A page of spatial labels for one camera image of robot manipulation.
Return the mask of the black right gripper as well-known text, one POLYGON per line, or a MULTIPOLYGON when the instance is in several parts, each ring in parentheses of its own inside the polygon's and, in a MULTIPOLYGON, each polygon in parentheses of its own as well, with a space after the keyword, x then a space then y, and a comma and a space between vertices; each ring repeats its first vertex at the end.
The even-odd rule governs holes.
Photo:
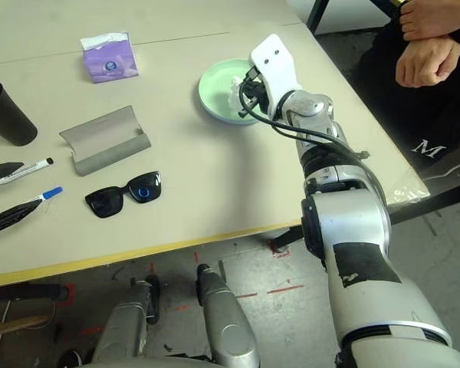
POLYGON ((268 94, 265 85, 258 80, 260 72, 256 68, 251 68, 241 83, 245 105, 252 110, 259 107, 260 111, 267 111, 269 106, 268 94))

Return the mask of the bystander bare hand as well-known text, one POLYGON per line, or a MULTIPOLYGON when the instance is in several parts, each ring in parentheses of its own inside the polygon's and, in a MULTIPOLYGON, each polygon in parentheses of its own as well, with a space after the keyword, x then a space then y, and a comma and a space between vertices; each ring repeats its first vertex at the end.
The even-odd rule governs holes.
POLYGON ((396 63, 396 82, 402 87, 432 87, 456 69, 460 44, 449 36, 410 41, 396 63))
POLYGON ((406 41, 445 36, 453 32, 449 11, 451 1, 405 1, 399 23, 406 41))

